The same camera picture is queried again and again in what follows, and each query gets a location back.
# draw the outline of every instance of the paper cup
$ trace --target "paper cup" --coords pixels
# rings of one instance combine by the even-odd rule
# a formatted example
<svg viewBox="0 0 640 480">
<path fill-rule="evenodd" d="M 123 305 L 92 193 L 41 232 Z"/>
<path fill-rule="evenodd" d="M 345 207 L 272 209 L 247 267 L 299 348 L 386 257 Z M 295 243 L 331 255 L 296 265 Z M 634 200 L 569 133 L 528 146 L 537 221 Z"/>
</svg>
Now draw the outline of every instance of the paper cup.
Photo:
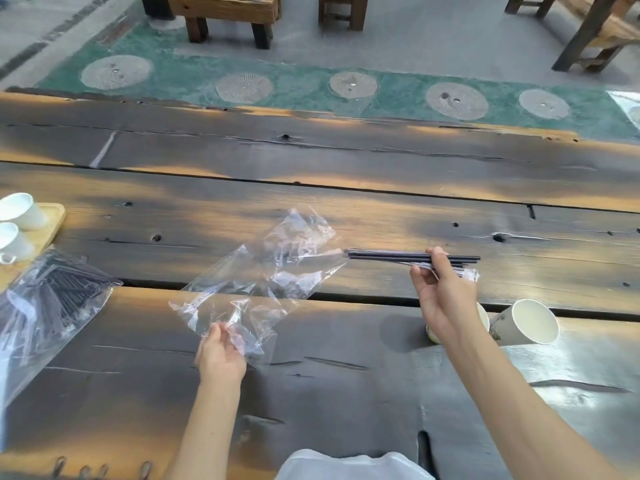
<svg viewBox="0 0 640 480">
<path fill-rule="evenodd" d="M 27 193 L 7 195 L 0 199 L 0 221 L 12 222 L 23 230 L 42 229 L 47 216 Z"/>
<path fill-rule="evenodd" d="M 500 346 L 549 345 L 558 338 L 560 327 L 556 316 L 542 303 L 519 299 L 493 319 L 489 333 Z"/>
<path fill-rule="evenodd" d="M 0 264 L 29 259 L 35 247 L 12 222 L 0 223 Z"/>
<path fill-rule="evenodd" d="M 484 308 L 482 307 L 482 305 L 480 305 L 480 303 L 476 303 L 476 307 L 478 309 L 478 315 L 480 315 L 480 320 L 482 320 L 482 325 L 484 325 L 484 328 L 486 331 L 489 331 L 489 315 L 486 314 L 486 312 L 484 311 Z M 427 325 L 427 335 L 429 336 L 432 342 L 435 342 L 436 344 L 441 343 L 441 341 L 436 337 L 434 332 L 432 332 L 429 329 L 429 325 Z"/>
</svg>

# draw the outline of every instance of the white paper cup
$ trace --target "white paper cup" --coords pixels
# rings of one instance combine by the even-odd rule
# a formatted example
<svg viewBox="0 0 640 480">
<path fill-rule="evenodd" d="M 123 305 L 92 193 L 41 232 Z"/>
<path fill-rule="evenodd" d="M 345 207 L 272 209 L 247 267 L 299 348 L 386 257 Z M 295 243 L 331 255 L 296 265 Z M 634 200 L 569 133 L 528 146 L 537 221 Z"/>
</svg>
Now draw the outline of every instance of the white paper cup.
<svg viewBox="0 0 640 480">
<path fill-rule="evenodd" d="M 476 307 L 478 309 L 478 315 L 480 315 L 480 320 L 482 320 L 482 325 L 484 325 L 486 331 L 489 331 L 489 315 L 486 314 L 484 308 L 482 307 L 482 305 L 480 305 L 480 303 L 476 303 Z M 434 332 L 429 329 L 429 325 L 427 325 L 427 335 L 432 342 L 435 342 L 436 344 L 441 343 L 440 339 L 437 338 Z"/>
<path fill-rule="evenodd" d="M 489 333 L 500 346 L 549 345 L 558 338 L 560 327 L 556 316 L 542 303 L 519 299 L 494 317 Z"/>
<path fill-rule="evenodd" d="M 23 230 L 42 229 L 48 218 L 32 195 L 21 192 L 0 199 L 0 221 L 12 222 Z"/>
<path fill-rule="evenodd" d="M 0 223 L 0 264 L 13 264 L 29 259 L 35 247 L 12 222 Z"/>
</svg>

